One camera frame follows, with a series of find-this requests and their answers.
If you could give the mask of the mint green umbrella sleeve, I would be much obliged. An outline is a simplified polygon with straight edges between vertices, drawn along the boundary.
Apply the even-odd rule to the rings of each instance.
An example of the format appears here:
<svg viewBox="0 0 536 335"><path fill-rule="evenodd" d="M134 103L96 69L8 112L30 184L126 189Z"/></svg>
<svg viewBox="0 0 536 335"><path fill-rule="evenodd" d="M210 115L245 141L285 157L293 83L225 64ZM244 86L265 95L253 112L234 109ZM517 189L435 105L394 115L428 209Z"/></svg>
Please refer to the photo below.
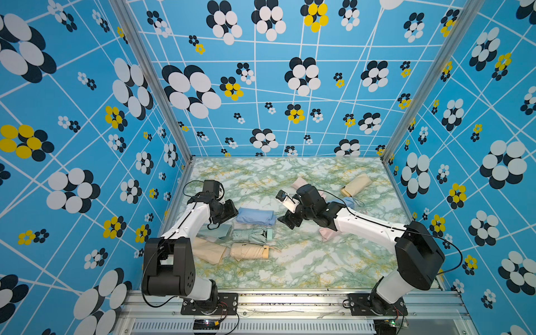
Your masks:
<svg viewBox="0 0 536 335"><path fill-rule="evenodd" d="M214 242L224 243L232 239L233 226L228 223L218 225L205 224L199 230L197 237Z"/></svg>

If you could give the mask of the beige umbrella sleeve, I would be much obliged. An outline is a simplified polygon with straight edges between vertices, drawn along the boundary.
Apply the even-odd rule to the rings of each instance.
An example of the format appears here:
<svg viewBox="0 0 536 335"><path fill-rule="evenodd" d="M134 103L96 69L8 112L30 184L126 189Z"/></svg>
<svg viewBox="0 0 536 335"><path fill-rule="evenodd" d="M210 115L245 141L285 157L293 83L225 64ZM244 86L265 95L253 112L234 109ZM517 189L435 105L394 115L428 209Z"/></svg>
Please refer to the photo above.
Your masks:
<svg viewBox="0 0 536 335"><path fill-rule="evenodd" d="M195 257L211 265L221 264L230 255L229 248L199 237L194 239L192 248Z"/></svg>

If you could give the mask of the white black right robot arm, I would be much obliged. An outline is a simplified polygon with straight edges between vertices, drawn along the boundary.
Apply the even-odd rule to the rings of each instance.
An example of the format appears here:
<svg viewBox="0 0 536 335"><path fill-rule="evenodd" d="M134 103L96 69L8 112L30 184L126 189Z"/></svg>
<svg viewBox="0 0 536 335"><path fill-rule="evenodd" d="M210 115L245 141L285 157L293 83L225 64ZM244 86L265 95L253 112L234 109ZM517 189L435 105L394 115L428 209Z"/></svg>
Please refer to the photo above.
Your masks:
<svg viewBox="0 0 536 335"><path fill-rule="evenodd" d="M440 273L445 255L424 225L417 221L390 223L350 209L342 201L326 202L311 184L290 196L280 190L276 199L287 209L278 220L291 230L305 220L335 233L357 235L395 255L397 268L375 284L367 307L383 315L413 290L429 290Z"/></svg>

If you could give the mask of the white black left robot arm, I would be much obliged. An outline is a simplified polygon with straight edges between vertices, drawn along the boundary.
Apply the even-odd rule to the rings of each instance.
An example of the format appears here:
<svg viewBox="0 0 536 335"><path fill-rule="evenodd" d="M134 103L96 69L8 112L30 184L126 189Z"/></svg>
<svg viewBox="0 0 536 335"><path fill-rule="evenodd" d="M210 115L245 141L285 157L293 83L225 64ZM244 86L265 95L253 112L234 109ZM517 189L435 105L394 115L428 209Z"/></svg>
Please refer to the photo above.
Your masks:
<svg viewBox="0 0 536 335"><path fill-rule="evenodd" d="M190 197L185 212L170 230L148 239L141 283L145 297L179 297L206 309L218 306L216 282L196 276L192 245L202 226L216 230L238 215L234 202L224 196L222 183L203 181L202 191Z"/></svg>

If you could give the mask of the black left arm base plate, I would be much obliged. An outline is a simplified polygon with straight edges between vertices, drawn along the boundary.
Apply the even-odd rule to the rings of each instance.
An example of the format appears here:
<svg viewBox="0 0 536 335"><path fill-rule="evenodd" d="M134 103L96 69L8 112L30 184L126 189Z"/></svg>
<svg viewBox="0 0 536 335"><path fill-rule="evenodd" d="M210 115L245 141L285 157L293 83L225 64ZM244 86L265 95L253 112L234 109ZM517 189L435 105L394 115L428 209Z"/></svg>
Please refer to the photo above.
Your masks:
<svg viewBox="0 0 536 335"><path fill-rule="evenodd" d="M181 307L181 315L236 315L238 302L239 295L237 293L219 293L207 301L186 299Z"/></svg>

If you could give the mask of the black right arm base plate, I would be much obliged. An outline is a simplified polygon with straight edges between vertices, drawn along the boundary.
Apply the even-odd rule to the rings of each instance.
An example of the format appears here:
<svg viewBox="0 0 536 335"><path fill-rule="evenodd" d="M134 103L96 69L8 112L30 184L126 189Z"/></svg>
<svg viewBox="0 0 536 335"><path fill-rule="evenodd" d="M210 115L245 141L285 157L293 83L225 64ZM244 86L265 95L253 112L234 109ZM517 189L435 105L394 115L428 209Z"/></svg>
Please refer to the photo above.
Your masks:
<svg viewBox="0 0 536 335"><path fill-rule="evenodd" d="M350 293L343 301L343 305L350 309L352 316L401 318L408 315L406 303L402 297L394 304L388 304L381 298L371 298L368 293Z"/></svg>

